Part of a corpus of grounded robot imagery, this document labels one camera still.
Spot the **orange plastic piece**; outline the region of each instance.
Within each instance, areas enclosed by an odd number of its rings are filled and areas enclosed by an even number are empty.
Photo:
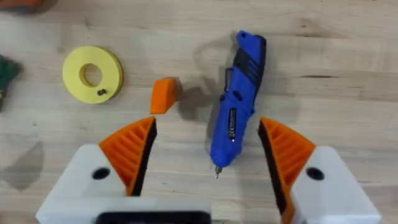
[[[151,114],[164,114],[175,102],[174,78],[156,80],[150,101]]]
[[[38,7],[43,0],[2,0],[0,9],[6,7]]]
[[[301,134],[269,118],[262,117],[260,125],[266,129],[280,187],[286,199],[282,223],[288,224],[295,211],[290,198],[290,190],[316,145]]]
[[[120,129],[99,144],[126,186],[128,196],[136,184],[148,133],[154,123],[155,117],[142,119]]]

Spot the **orange jaw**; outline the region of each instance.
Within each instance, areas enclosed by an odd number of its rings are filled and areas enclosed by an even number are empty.
[[[156,135],[155,117],[149,117],[127,125],[99,144],[126,186],[127,196],[141,194],[150,150]]]
[[[295,211],[290,190],[316,145],[283,124],[265,117],[260,120],[258,134],[266,153],[282,223],[288,224]]]

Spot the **yellow 3d printed ring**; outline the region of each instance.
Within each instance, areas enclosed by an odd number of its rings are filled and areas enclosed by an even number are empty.
[[[91,85],[85,70],[89,64],[96,65],[102,73],[98,86]],[[63,82],[68,91],[78,100],[97,104],[103,103],[118,93],[123,83],[123,70],[119,60],[111,52],[100,47],[79,47],[63,64]]]

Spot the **blue rotary tool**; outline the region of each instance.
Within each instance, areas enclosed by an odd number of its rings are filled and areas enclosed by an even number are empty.
[[[210,156],[216,178],[242,151],[244,130],[254,113],[254,100],[266,65],[267,41],[259,35],[240,31],[239,49],[233,66],[225,71],[224,93],[211,143]]]

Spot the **wooden table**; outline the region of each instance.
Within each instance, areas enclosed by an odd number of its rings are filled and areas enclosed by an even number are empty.
[[[216,180],[209,136],[241,29],[268,39],[267,68],[243,153]],[[1,13],[0,34],[0,54],[24,66],[0,113],[0,223],[35,223],[76,150],[149,116],[162,77],[180,77],[185,96],[157,117],[143,195],[209,197],[220,223],[277,223],[256,134],[265,115],[335,147],[383,223],[398,222],[397,1],[63,0],[38,16]],[[102,105],[62,82],[82,45],[123,65],[121,92]]]

